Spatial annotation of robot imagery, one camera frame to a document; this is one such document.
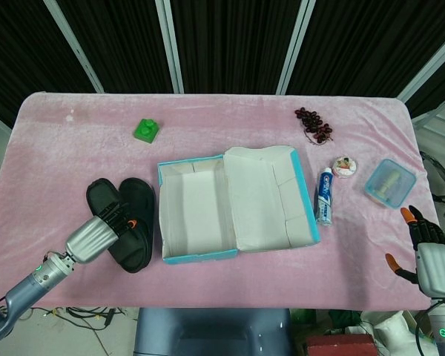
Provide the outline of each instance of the black backdrop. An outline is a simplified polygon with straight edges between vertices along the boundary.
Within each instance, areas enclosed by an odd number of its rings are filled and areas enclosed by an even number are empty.
[[[109,93],[170,93],[154,0],[58,0]],[[186,93],[277,88],[300,0],[172,0]],[[445,42],[445,0],[317,0],[287,94],[397,96]],[[93,92],[42,0],[0,0],[0,119],[36,91]],[[407,102],[445,100],[445,64]]]

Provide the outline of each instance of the dark grapes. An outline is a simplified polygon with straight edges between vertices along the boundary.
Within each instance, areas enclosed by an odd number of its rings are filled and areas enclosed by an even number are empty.
[[[295,110],[295,115],[297,115],[297,119],[305,127],[305,132],[314,134],[313,138],[317,140],[318,144],[331,139],[330,133],[333,132],[333,129],[329,127],[329,124],[323,124],[321,116],[316,111],[300,108]]]

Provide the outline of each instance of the clear plastic box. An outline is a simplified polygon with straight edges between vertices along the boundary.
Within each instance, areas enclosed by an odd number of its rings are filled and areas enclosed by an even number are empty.
[[[374,200],[389,208],[399,208],[412,190],[417,178],[391,159],[383,159],[371,175],[364,190]]]

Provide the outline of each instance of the toothpaste tube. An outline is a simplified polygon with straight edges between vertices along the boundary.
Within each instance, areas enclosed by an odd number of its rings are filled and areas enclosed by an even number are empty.
[[[318,187],[317,221],[321,225],[332,224],[332,182],[332,169],[325,168],[320,176],[320,186]]]

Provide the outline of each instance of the green toy block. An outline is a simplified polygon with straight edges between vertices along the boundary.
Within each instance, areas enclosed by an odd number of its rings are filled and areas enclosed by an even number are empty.
[[[152,119],[143,119],[136,127],[133,136],[136,139],[141,139],[142,141],[152,143],[158,130],[158,124],[155,121]]]

